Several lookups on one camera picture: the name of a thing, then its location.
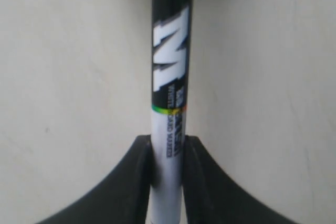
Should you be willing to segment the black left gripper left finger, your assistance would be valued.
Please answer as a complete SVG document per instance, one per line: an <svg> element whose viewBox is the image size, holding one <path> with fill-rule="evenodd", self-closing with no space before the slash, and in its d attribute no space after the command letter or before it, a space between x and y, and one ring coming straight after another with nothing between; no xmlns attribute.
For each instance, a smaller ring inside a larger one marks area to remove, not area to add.
<svg viewBox="0 0 336 224"><path fill-rule="evenodd" d="M139 135L117 166L98 185L41 222L145 223L151 180L151 138Z"/></svg>

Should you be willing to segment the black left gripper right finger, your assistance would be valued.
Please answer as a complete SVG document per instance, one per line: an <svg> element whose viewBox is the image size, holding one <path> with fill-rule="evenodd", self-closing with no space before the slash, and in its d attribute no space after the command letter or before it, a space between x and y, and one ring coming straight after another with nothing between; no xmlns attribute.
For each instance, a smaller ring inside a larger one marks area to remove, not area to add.
<svg viewBox="0 0 336 224"><path fill-rule="evenodd" d="M182 184L187 223L293 223L234 182L197 136L185 139Z"/></svg>

